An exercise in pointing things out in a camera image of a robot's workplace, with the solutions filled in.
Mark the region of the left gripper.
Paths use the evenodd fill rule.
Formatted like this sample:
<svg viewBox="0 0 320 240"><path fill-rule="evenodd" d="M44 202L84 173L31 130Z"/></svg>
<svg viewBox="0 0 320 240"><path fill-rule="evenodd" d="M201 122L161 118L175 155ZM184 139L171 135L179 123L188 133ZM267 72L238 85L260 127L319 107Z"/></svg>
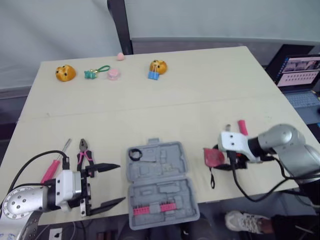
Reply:
<svg viewBox="0 0 320 240"><path fill-rule="evenodd" d="M68 206L73 209L75 207L80 207L80 216L88 217L97 215L103 212L107 212L117 204L125 200L125 197L116 198L109 200L100 204L100 207L92 207L92 197L91 197L91 185L88 183L88 177L94 177L95 171L107 172L113 169L120 168L121 166L114 163L98 163L86 166L81 171L73 172L75 177L75 190L71 200L67 201Z"/></svg>

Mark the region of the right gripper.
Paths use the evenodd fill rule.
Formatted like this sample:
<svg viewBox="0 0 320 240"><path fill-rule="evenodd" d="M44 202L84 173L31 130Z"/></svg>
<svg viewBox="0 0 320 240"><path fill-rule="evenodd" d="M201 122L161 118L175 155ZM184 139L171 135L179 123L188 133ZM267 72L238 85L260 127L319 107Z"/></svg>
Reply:
<svg viewBox="0 0 320 240"><path fill-rule="evenodd" d="M229 165L226 167L227 171L231 171L232 169L247 169L248 158L245 155L235 151L227 151L226 155L229 159Z"/></svg>

